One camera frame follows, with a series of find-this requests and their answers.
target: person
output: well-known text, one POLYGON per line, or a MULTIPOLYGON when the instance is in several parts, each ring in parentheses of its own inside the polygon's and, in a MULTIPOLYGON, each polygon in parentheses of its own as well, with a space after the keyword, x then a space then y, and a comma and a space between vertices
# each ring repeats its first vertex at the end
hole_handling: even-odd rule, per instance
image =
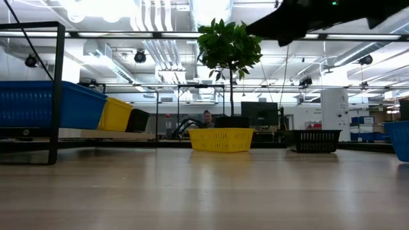
POLYGON ((215 124, 212 123, 212 114, 206 110, 203 112, 205 128, 214 128, 215 124))

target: yellow bin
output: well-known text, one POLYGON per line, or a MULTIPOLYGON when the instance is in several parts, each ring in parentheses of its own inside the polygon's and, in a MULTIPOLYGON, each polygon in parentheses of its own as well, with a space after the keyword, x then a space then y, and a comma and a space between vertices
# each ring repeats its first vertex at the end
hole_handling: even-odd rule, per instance
POLYGON ((115 98, 108 98, 98 130, 124 132, 127 129, 131 111, 132 105, 115 98))
POLYGON ((195 128, 189 135, 194 150, 235 153, 250 149, 253 132, 253 128, 195 128))

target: blue container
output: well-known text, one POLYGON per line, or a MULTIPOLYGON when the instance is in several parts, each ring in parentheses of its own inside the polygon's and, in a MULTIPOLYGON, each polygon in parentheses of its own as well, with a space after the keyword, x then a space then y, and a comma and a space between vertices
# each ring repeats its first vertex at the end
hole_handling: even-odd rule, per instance
POLYGON ((359 141, 359 137, 361 138, 362 142, 374 141, 374 134, 373 133, 364 133, 364 134, 351 133, 351 141, 359 141))
POLYGON ((379 133, 379 132, 376 132, 376 133, 374 133, 374 138, 375 138, 375 140, 376 141, 387 141, 387 140, 389 140, 389 135, 388 134, 383 134, 383 133, 379 133))
POLYGON ((409 121, 384 123, 397 158, 409 162, 409 121))
POLYGON ((373 125, 375 124, 375 117, 373 116, 360 116, 351 118, 352 124, 366 124, 366 125, 373 125))
MULTIPOLYGON (((0 82, 0 127, 51 127, 51 81, 0 82)), ((107 96, 62 82, 61 128, 96 129, 107 96)))

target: shelf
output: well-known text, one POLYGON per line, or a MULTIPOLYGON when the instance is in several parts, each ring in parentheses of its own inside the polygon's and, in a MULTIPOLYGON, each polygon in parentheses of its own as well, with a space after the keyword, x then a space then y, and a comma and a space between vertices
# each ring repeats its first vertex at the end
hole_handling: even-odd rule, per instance
MULTIPOLYGON (((51 129, 43 128, 0 128, 1 138, 42 138, 50 137, 51 129)), ((60 128, 59 139, 118 139, 118 140, 139 140, 154 139, 155 134, 112 132, 101 130, 81 130, 73 128, 60 128)))
POLYGON ((383 127, 383 125, 350 124, 350 127, 383 127))

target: tree trunk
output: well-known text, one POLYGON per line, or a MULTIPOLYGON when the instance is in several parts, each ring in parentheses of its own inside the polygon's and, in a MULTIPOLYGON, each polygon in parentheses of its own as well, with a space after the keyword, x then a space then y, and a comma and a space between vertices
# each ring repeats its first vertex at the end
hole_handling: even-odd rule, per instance
POLYGON ((233 101, 233 71, 230 68, 230 106, 231 106, 231 117, 235 116, 235 103, 233 101))

